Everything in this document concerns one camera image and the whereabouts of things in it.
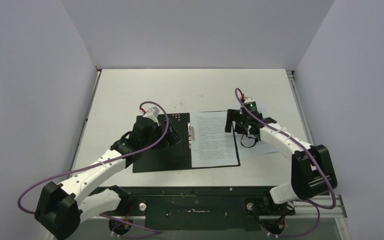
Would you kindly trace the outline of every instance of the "black clipboard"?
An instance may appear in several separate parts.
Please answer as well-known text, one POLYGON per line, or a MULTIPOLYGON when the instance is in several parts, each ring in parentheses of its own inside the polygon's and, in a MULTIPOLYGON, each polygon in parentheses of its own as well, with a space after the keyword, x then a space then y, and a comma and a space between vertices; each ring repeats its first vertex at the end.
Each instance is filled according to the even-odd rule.
MULTIPOLYGON (((238 167, 241 165, 238 153, 238 145, 235 133, 232 131, 234 147, 236 151, 237 165, 222 165, 209 167, 192 167, 192 157, 190 149, 190 128, 191 122, 189 113, 170 113, 168 114, 171 124, 182 140, 178 144, 162 149, 154 149, 142 153, 139 159, 133 163, 133 173, 148 173, 174 170, 190 169, 212 169, 224 167, 238 167)), ((164 122, 166 117, 163 114, 158 115, 158 120, 164 122)))

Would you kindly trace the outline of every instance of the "tabletop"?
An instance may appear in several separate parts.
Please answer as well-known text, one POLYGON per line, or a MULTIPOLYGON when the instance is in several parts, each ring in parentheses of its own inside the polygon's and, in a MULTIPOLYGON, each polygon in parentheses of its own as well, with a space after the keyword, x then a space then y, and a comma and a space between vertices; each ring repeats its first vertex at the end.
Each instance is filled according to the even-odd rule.
MULTIPOLYGON (((92 164, 113 142, 131 131, 143 101, 157 102, 168 114, 224 111, 238 105, 234 92, 238 87, 246 96, 263 103, 268 117, 307 141, 284 69, 103 69, 73 169, 92 164)), ((279 152, 241 157, 240 163, 233 167, 144 173, 133 173, 131 165, 101 186, 277 186, 291 177, 290 160, 279 152)))

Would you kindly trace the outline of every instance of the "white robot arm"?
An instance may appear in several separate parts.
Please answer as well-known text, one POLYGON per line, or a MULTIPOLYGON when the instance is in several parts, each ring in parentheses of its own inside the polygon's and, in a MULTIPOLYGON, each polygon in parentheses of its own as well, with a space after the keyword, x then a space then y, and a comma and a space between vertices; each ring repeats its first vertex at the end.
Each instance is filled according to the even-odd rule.
POLYGON ((235 122, 234 131, 236 133, 255 136, 258 141, 272 145, 291 161, 291 179, 270 190, 270 196, 275 204, 293 200, 308 200, 328 192, 330 187, 336 188, 337 179, 328 149, 323 145, 313 146, 292 137, 292 134, 287 132, 286 128, 282 128, 273 118, 263 118, 252 97, 242 95, 241 108, 227 110, 225 132, 232 131, 233 122, 235 122), (306 151, 317 162, 330 186, 323 179, 306 151))
POLYGON ((118 186, 90 195, 92 191, 136 161, 144 148, 165 148, 181 140, 170 121, 158 121, 158 114, 156 107, 146 111, 133 125, 132 131, 117 140, 89 169, 78 172, 58 185, 52 181, 46 184, 34 218, 58 240, 64 240, 85 220, 115 210, 121 200, 128 197, 126 192, 118 186))

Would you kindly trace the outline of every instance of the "metal screw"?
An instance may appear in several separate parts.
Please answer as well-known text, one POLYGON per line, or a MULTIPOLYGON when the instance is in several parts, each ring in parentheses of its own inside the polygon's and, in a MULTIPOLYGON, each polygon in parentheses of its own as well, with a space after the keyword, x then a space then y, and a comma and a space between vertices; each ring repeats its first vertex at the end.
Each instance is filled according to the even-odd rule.
POLYGON ((147 209, 147 205, 145 204, 145 203, 141 203, 141 204, 139 204, 139 210, 141 210, 141 211, 145 211, 147 209))
POLYGON ((253 208, 254 208, 254 203, 252 203, 252 202, 248 202, 248 203, 246 204, 246 209, 248 209, 249 211, 252 211, 253 208))

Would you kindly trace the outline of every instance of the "metal frame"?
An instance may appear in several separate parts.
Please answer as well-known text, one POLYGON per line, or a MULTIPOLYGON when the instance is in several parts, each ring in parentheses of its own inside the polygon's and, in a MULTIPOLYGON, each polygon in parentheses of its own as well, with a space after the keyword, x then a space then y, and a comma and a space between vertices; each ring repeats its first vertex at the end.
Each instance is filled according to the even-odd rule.
POLYGON ((94 103, 95 94, 96 94, 97 88, 98 88, 98 83, 99 83, 99 80, 101 78, 101 73, 102 73, 102 69, 97 70, 95 84, 93 85, 92 94, 90 96, 89 107, 87 108, 86 116, 84 116, 83 127, 81 128, 81 133, 80 133, 80 136, 78 138, 78 143, 77 143, 77 147, 75 149, 74 158, 73 158, 73 161, 72 161, 72 164, 70 167, 71 170, 74 170, 73 168, 76 165, 77 157, 79 156, 80 145, 82 144, 83 136, 84 136, 85 130, 86 130, 86 125, 88 124, 89 114, 91 113, 92 104, 94 103))
MULTIPOLYGON (((293 97, 295 98, 295 103, 296 103, 296 107, 298 108, 299 116, 301 117, 302 127, 305 130, 305 135, 307 137, 308 142, 311 144, 314 144, 313 136, 311 134, 310 127, 307 122, 307 118, 304 113, 303 106, 301 104, 301 100, 296 88, 294 73, 293 71, 287 70, 286 74, 289 80, 290 88, 292 89, 293 97)), ((331 199, 330 195, 317 196, 313 199, 313 201, 323 205, 330 205, 330 199, 331 199)), ((302 206, 298 207, 298 205, 295 204, 295 212, 297 214, 295 216, 289 216, 289 218, 297 218, 304 215, 317 216, 317 211, 313 206, 303 202, 299 202, 298 204, 302 206)), ((347 213, 345 211, 345 206, 342 201, 341 195, 336 197, 336 204, 337 204, 336 207, 332 210, 320 209, 320 216, 322 218, 335 218, 336 226, 338 228, 340 238, 342 240, 351 240, 350 231, 348 229, 347 222, 346 222, 347 213)))

